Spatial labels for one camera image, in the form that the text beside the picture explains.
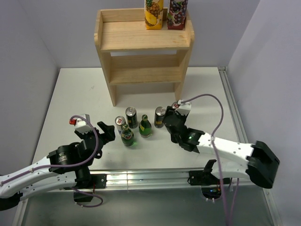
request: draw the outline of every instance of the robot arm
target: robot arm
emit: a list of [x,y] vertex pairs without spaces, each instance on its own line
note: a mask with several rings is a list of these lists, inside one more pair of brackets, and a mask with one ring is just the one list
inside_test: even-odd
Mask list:
[[[89,115],[82,115],[90,122]],[[42,160],[14,172],[0,176],[0,210],[7,210],[16,206],[19,201],[33,195],[60,189],[74,187],[86,188],[91,182],[88,166],[92,165],[94,158],[100,159],[102,147],[115,139],[114,126],[107,126],[103,122],[97,125],[104,131],[100,134],[96,129],[98,149],[85,164],[78,164],[87,160],[94,152],[96,139],[91,127],[82,119],[70,121],[75,126],[75,133],[82,141],[60,146],[49,153]],[[60,165],[74,165],[73,167],[55,167]]]
[[[189,152],[215,156],[211,135],[185,126],[190,110],[191,103],[183,104],[181,100],[167,107],[163,122],[172,142]],[[215,137],[214,143],[219,156],[229,160],[222,163],[224,178],[245,178],[257,186],[272,188],[280,161],[264,142],[242,144]],[[197,185],[216,184],[220,179],[215,162],[210,160],[198,178],[194,178],[199,181]]]

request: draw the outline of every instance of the green glass bottle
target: green glass bottle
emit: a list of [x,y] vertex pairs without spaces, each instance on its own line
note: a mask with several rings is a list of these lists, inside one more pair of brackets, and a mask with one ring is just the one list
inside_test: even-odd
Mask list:
[[151,123],[147,119],[147,115],[142,116],[142,121],[139,124],[139,133],[142,137],[147,138],[151,135]]
[[121,135],[121,140],[125,146],[132,146],[134,144],[135,141],[134,134],[127,124],[124,124],[122,126],[122,132],[120,135]]

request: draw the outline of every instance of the bottle label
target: bottle label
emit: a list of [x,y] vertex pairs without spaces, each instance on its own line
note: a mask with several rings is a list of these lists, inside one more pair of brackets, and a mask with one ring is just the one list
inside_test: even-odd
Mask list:
[[122,136],[123,138],[129,140],[130,138],[132,138],[132,133],[122,134],[121,136]]
[[142,130],[142,131],[144,131],[144,127],[140,124],[139,125],[140,126],[140,129]]

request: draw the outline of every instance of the wooden shelf board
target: wooden shelf board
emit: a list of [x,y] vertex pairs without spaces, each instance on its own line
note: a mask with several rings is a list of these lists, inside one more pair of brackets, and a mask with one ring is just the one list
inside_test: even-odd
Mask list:
[[110,85],[181,82],[175,54],[113,56]]
[[144,21],[104,22],[101,40],[102,52],[190,47],[188,31],[168,30],[166,21],[161,30],[146,30]]

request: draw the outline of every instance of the gray wall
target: gray wall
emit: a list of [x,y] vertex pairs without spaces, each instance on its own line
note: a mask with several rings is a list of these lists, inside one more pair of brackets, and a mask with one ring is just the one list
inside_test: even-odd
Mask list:
[[[99,67],[97,10],[144,7],[143,0],[19,0],[60,67]],[[259,0],[189,0],[196,32],[191,66],[227,66]]]
[[261,0],[228,70],[249,141],[266,141],[281,161],[273,194],[285,226],[301,220],[300,9]]
[[[32,161],[57,67],[17,0],[0,0],[0,174]],[[10,225],[15,209],[1,211]]]

